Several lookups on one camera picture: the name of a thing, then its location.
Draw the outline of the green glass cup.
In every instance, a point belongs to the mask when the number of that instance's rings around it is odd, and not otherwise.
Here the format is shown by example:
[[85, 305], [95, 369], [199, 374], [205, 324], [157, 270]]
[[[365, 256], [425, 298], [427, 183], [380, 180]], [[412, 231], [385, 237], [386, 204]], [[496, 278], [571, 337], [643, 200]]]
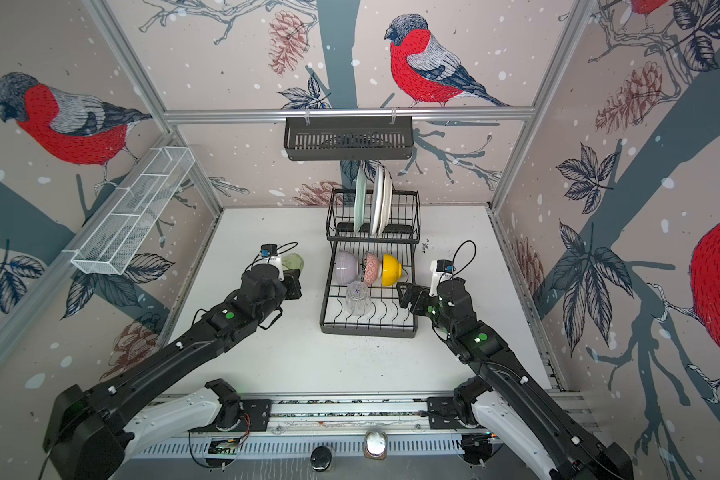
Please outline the green glass cup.
[[289, 253], [282, 258], [284, 271], [302, 271], [304, 269], [304, 265], [304, 259], [296, 253]]

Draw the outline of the clear glass cup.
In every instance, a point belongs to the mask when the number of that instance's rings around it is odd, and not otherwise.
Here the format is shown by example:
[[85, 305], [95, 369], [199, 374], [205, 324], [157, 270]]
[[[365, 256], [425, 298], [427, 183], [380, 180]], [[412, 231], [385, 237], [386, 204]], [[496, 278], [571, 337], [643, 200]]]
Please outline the clear glass cup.
[[371, 310], [370, 288], [363, 281], [356, 280], [346, 287], [345, 306], [350, 316], [362, 317]]

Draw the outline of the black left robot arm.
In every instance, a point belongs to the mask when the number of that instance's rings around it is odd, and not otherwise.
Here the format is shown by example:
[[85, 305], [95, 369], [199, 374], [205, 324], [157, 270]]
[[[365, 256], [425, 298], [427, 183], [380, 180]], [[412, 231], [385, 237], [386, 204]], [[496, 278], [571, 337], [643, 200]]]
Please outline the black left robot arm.
[[74, 384], [53, 403], [42, 448], [63, 479], [108, 479], [133, 454], [163, 439], [221, 421], [237, 422], [239, 396], [212, 380], [184, 400], [148, 405], [203, 364], [282, 315], [301, 296], [300, 273], [273, 264], [245, 270], [241, 285], [172, 343], [137, 366], [87, 390]]

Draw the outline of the black two-tier dish rack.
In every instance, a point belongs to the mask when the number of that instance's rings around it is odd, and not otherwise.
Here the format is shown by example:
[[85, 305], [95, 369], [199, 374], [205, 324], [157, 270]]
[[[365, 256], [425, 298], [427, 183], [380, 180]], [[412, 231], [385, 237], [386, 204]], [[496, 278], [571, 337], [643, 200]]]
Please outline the black two-tier dish rack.
[[399, 305], [397, 286], [416, 280], [421, 208], [415, 191], [392, 192], [385, 225], [374, 217], [376, 196], [366, 192], [364, 217], [356, 220], [360, 194], [332, 191], [326, 218], [331, 248], [320, 327], [326, 334], [411, 339], [418, 319]]

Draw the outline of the yellow bowl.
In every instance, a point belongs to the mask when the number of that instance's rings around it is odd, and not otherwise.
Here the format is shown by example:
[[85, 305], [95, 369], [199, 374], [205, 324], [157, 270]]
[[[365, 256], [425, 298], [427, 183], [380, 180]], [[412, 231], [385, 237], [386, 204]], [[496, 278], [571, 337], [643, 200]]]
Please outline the yellow bowl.
[[401, 279], [402, 273], [402, 264], [394, 256], [390, 254], [384, 254], [382, 258], [382, 286], [394, 286]]

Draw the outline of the pink patterned bowl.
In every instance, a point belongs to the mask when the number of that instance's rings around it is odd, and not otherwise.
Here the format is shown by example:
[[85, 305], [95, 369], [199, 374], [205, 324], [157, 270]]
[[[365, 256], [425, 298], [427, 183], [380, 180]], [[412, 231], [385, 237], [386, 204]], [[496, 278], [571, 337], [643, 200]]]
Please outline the pink patterned bowl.
[[367, 252], [365, 254], [363, 283], [371, 287], [378, 280], [381, 270], [381, 260], [375, 254]]

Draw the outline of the lilac ceramic bowl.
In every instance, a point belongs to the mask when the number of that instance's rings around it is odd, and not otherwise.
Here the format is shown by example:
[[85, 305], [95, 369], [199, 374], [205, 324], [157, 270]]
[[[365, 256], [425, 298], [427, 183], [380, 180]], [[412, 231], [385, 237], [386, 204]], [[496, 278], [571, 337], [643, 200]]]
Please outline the lilac ceramic bowl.
[[360, 275], [357, 257], [347, 251], [339, 250], [334, 257], [333, 280], [338, 285], [349, 285]]

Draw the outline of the cream plate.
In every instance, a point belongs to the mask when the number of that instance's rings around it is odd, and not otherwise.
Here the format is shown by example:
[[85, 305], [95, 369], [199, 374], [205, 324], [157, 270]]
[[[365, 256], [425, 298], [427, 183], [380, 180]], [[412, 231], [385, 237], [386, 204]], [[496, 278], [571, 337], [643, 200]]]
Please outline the cream plate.
[[380, 234], [384, 233], [387, 225], [389, 224], [391, 203], [392, 203], [392, 196], [393, 196], [392, 176], [388, 170], [385, 170], [384, 174], [385, 174], [384, 194], [383, 194], [383, 202], [382, 202], [382, 209], [381, 209], [381, 219], [380, 219], [380, 225], [379, 225], [379, 233]]

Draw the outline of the green floral plate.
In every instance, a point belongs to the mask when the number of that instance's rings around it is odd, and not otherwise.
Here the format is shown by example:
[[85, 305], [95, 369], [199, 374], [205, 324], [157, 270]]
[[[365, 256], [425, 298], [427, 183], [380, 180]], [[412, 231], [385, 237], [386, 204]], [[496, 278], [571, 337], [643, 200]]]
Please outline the green floral plate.
[[353, 231], [355, 233], [360, 232], [364, 223], [366, 193], [367, 178], [365, 176], [363, 168], [359, 168], [356, 177], [355, 200], [353, 210]]

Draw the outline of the strawberry pattern plate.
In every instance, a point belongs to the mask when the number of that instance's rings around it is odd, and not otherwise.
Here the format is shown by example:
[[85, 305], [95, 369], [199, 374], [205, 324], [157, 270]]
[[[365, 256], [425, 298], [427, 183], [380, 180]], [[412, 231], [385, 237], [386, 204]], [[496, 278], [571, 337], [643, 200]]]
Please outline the strawberry pattern plate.
[[372, 236], [377, 235], [379, 232], [383, 203], [384, 203], [385, 180], [386, 180], [386, 170], [383, 166], [379, 165], [376, 169], [376, 180], [375, 180], [375, 184], [374, 184], [374, 197], [373, 197], [373, 212], [372, 212], [371, 223], [370, 223], [370, 234]]

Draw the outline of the silver round button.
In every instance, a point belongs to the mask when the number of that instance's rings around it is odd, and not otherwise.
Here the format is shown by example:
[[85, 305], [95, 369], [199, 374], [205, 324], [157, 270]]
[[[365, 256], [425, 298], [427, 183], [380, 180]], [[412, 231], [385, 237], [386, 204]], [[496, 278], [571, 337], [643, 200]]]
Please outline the silver round button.
[[388, 438], [384, 432], [368, 431], [364, 436], [363, 455], [367, 459], [384, 460], [388, 452]]

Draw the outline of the black round knob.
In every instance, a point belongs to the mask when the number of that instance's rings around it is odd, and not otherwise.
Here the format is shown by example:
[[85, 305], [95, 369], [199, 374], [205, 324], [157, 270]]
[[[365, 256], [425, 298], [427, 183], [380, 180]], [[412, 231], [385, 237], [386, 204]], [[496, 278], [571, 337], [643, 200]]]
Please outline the black round knob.
[[317, 446], [310, 455], [310, 466], [315, 472], [326, 472], [333, 464], [333, 451], [329, 446]]

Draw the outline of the black hanging wall basket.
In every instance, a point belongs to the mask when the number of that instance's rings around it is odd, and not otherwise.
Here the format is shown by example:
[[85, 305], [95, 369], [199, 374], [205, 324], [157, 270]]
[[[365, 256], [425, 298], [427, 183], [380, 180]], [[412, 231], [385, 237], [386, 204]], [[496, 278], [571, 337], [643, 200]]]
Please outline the black hanging wall basket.
[[283, 148], [292, 161], [409, 159], [413, 121], [406, 116], [289, 118]]

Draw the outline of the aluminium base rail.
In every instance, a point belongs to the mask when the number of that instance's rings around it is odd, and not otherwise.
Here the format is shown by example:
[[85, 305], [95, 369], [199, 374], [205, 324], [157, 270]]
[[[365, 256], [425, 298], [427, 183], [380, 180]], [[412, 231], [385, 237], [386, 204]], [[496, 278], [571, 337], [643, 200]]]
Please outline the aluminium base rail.
[[243, 402], [250, 420], [233, 431], [200, 427], [146, 448], [137, 459], [195, 459], [213, 468], [235, 460], [305, 459], [319, 446], [360, 457], [365, 436], [387, 437], [387, 453], [460, 455], [466, 445], [499, 443], [496, 433], [457, 421], [453, 396], [271, 396]]

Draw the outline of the white mesh wall shelf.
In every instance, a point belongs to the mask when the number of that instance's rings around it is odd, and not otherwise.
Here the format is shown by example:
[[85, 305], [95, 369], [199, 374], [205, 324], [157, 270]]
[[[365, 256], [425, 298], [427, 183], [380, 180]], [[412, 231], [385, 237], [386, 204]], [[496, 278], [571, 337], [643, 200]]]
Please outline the white mesh wall shelf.
[[84, 274], [124, 274], [194, 164], [187, 147], [151, 149], [135, 179], [116, 189], [114, 206], [75, 252], [72, 265]]

